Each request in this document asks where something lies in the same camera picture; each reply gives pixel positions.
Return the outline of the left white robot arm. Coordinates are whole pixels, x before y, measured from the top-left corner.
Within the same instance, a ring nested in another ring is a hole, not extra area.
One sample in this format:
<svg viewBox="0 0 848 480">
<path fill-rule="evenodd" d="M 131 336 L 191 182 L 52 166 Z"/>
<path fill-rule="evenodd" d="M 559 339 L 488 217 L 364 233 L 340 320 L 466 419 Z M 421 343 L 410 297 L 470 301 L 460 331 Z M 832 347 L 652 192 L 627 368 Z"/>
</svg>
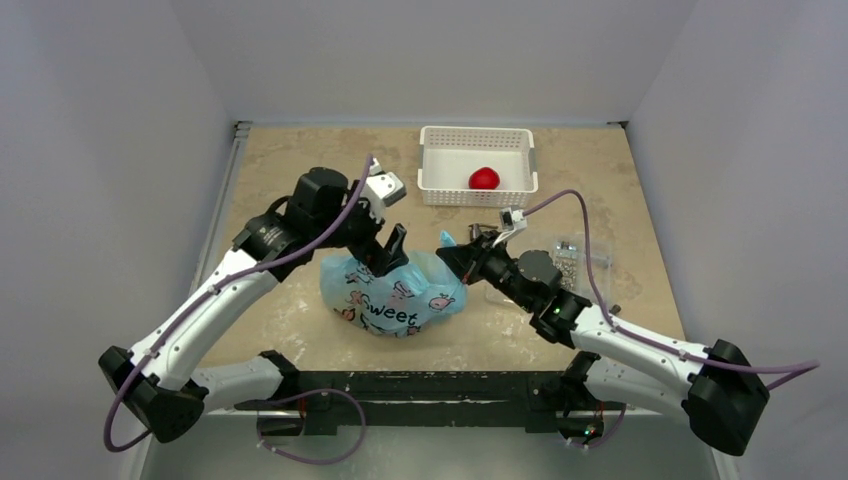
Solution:
<svg viewBox="0 0 848 480">
<path fill-rule="evenodd" d="M 318 249 L 345 249 L 370 273 L 404 265 L 405 228 L 377 241 L 386 210 L 406 194 L 400 178 L 369 161 L 357 180 L 324 167 L 301 175 L 293 192 L 251 218 L 197 290 L 162 325 L 128 349 L 108 348 L 98 364 L 116 395 L 162 443 L 189 431 L 202 415 L 245 402 L 284 409 L 301 388 L 298 369 L 268 350 L 214 368 L 199 363 L 229 328 Z"/>
</svg>

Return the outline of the blue printed plastic bag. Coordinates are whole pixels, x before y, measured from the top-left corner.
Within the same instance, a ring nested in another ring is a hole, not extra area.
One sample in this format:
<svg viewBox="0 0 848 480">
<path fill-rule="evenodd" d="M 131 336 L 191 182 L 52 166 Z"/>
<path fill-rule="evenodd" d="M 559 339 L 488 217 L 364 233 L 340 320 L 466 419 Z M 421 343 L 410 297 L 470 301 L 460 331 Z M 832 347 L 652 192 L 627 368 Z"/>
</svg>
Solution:
<svg viewBox="0 0 848 480">
<path fill-rule="evenodd" d="M 321 261 L 325 306 L 347 323 L 374 335 L 415 335 L 462 312 L 467 287 L 434 253 L 412 251 L 409 262 L 384 276 L 350 255 Z"/>
</svg>

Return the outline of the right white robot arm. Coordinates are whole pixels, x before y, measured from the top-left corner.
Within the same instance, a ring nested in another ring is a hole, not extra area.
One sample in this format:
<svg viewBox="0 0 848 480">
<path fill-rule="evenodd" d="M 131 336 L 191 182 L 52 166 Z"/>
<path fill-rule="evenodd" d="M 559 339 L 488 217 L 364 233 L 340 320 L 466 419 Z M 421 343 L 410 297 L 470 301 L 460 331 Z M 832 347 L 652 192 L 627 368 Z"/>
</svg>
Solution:
<svg viewBox="0 0 848 480">
<path fill-rule="evenodd" d="M 529 313 L 543 339 L 589 357 L 561 381 L 569 404 L 630 404 L 687 423 L 725 454 L 747 450 L 770 392 L 735 344 L 675 340 L 615 317 L 564 289 L 561 271 L 542 250 L 513 258 L 504 245 L 479 238 L 436 254 L 463 283 L 484 281 Z"/>
</svg>

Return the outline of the red fake apple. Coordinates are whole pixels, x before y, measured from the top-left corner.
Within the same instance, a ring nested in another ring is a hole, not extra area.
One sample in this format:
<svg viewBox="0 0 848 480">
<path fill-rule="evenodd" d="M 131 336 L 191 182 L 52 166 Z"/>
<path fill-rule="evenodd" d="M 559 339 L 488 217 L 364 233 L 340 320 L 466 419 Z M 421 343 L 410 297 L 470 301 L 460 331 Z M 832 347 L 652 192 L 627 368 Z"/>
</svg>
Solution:
<svg viewBox="0 0 848 480">
<path fill-rule="evenodd" d="M 469 175 L 467 184 L 472 190 L 496 190 L 501 184 L 501 177 L 493 168 L 482 167 Z"/>
</svg>

